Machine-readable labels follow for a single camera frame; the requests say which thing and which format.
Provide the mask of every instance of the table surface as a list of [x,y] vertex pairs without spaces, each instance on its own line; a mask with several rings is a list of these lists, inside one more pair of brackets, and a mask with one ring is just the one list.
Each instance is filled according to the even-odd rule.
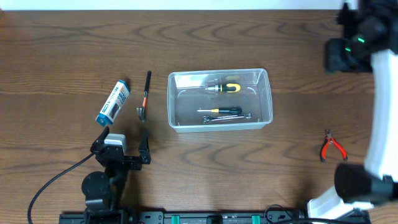
[[[152,163],[130,172],[123,204],[166,211],[302,207],[333,185],[338,150],[319,161],[332,129],[350,162],[369,144],[371,74],[325,75],[323,45],[339,37],[333,11],[47,11],[0,18],[0,222],[26,223],[30,200],[83,159],[103,128],[96,115],[119,79],[127,99],[112,133],[137,154],[148,129]],[[177,134],[167,120],[175,71],[265,68],[274,120],[260,130]],[[152,70],[147,122],[139,121]],[[34,223],[83,211],[81,182],[103,170],[92,158],[38,198]],[[397,205],[371,211],[397,223]]]

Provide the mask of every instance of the white wall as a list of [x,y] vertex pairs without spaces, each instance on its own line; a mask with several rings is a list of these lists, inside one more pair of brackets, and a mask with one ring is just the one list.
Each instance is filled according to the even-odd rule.
[[[356,7],[358,0],[348,0]],[[340,9],[343,0],[0,0],[3,10]]]

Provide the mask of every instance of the clear plastic bin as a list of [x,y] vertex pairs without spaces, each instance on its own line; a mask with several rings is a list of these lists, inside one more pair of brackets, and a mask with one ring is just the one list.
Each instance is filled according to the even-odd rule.
[[[206,90],[215,83],[238,83],[241,90],[236,93]],[[197,112],[230,107],[241,108],[251,118],[205,123],[204,116],[228,114]],[[262,68],[173,72],[169,75],[167,112],[169,125],[178,133],[261,129],[273,119],[267,72]]]

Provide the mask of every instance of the red plier handle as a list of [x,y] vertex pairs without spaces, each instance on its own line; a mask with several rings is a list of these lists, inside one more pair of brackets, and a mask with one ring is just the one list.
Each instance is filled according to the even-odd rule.
[[335,145],[335,147],[340,151],[341,155],[343,156],[344,161],[348,160],[347,152],[345,151],[343,146],[341,146],[341,144],[338,143],[336,141],[336,139],[334,139],[334,137],[330,134],[330,131],[329,131],[325,137],[325,142],[322,145],[322,149],[321,149],[321,153],[320,153],[321,162],[326,162],[326,151],[328,150],[329,143],[333,143]]

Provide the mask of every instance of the metal wrench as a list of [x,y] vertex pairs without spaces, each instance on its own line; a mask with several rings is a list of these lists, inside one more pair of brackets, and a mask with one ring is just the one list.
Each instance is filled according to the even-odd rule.
[[251,118],[251,113],[248,114],[238,114],[238,115],[230,115],[230,116],[219,116],[219,117],[211,117],[211,116],[204,116],[203,117],[203,122],[209,122],[209,121],[227,121],[227,120],[232,120],[232,119],[250,119]]

